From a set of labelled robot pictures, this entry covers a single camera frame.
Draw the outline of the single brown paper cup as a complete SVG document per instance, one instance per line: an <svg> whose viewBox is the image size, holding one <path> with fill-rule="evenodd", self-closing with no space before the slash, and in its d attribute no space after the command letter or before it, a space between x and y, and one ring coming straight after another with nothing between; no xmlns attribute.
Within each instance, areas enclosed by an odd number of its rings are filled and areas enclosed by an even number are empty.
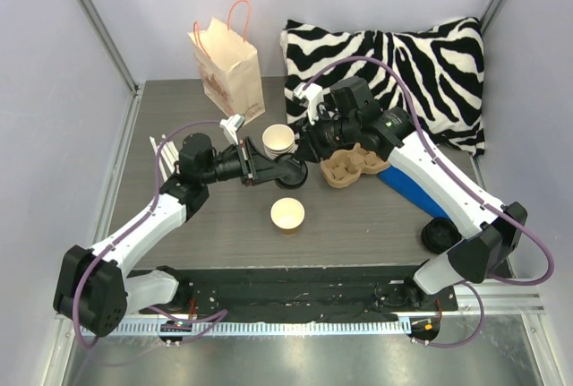
<svg viewBox="0 0 573 386"><path fill-rule="evenodd" d="M304 206L297 199L291 197L277 200L270 209L272 223L286 236L297 232L304 222L304 217Z"/></svg>

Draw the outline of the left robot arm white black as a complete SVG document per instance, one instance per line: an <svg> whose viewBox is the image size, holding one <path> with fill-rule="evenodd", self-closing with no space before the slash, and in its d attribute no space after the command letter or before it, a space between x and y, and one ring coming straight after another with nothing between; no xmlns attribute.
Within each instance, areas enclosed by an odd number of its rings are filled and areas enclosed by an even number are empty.
<svg viewBox="0 0 573 386"><path fill-rule="evenodd" d="M269 159L250 138L216 151L204 133L187 136L175 172L150 204L113 235L90 248L78 245L63 258L55 310L98 338L128 313L162 305L181 313L192 299L188 278L166 266L132 276L133 267L173 230L188 222L209 197L209 184L238 178L246 186L274 181L283 188L304 183L307 167L291 154Z"/></svg>

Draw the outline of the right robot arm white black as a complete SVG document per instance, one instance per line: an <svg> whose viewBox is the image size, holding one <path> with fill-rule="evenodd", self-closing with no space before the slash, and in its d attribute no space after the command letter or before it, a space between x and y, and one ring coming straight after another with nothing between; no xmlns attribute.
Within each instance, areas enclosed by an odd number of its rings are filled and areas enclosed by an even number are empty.
<svg viewBox="0 0 573 386"><path fill-rule="evenodd" d="M413 180L447 214L460 234L451 248L424 262L404 281L409 306L423 310L442 289L462 281L481 283L517 248L527 212L481 190L415 129L402 108L354 109L348 116L305 117L295 122L296 155L318 163L356 143Z"/></svg>

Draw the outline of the black plastic cup lid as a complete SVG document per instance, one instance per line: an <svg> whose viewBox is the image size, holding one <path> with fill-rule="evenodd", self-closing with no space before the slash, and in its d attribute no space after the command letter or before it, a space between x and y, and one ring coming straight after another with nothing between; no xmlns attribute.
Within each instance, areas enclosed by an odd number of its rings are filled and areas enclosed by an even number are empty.
<svg viewBox="0 0 573 386"><path fill-rule="evenodd" d="M283 154L274 159L274 162L285 172L275 180L281 189L295 190L301 188L308 178L308 167L303 160L296 159L291 153Z"/></svg>

